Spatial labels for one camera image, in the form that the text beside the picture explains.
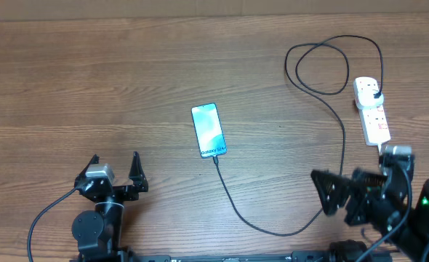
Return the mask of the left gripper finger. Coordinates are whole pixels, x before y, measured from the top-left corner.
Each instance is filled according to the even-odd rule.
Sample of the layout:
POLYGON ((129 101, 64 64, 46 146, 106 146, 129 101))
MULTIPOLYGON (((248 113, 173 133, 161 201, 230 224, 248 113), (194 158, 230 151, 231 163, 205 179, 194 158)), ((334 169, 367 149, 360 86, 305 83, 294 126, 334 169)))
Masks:
POLYGON ((148 181, 143 171, 140 155, 135 151, 129 171, 129 179, 138 192, 148 192, 148 181))
POLYGON ((90 159, 89 163, 84 168, 85 171, 88 170, 89 166, 92 164, 98 164, 100 157, 97 154, 94 154, 93 157, 90 159))

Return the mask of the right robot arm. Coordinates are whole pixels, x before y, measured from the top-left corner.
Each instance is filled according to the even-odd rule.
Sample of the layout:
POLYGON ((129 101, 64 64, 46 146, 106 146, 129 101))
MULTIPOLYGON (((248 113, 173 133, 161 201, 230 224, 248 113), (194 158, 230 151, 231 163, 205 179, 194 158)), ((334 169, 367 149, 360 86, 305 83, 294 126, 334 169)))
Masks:
POLYGON ((334 215, 341 207, 349 226, 370 223, 381 237, 371 247, 361 242, 334 242, 331 261, 373 261, 382 243, 395 245, 411 261, 429 261, 429 179, 413 200, 414 155, 380 155, 382 174, 355 169, 351 178, 328 171, 310 174, 323 211, 334 215))

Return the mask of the Galaxy S24+ smartphone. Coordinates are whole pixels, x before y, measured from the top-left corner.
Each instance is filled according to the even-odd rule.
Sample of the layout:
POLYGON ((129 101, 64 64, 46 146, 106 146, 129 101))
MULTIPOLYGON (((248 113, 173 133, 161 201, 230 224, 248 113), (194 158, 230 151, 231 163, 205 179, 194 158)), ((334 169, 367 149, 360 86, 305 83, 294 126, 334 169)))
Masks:
POLYGON ((228 149, 216 104, 192 107, 191 115, 201 157, 226 154, 228 149))

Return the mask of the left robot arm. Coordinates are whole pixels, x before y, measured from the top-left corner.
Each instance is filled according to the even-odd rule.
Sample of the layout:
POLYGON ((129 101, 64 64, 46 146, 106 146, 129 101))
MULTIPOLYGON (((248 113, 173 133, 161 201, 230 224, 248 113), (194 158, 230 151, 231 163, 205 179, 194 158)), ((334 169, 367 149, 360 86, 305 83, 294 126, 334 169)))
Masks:
POLYGON ((148 191, 148 182, 140 161, 133 153, 129 185, 113 185, 115 175, 109 164, 100 164, 94 155, 77 175, 74 187, 79 194, 94 202, 94 210, 76 216, 71 231, 78 243, 79 261, 136 261, 128 247, 121 246, 124 203, 139 199, 148 191))

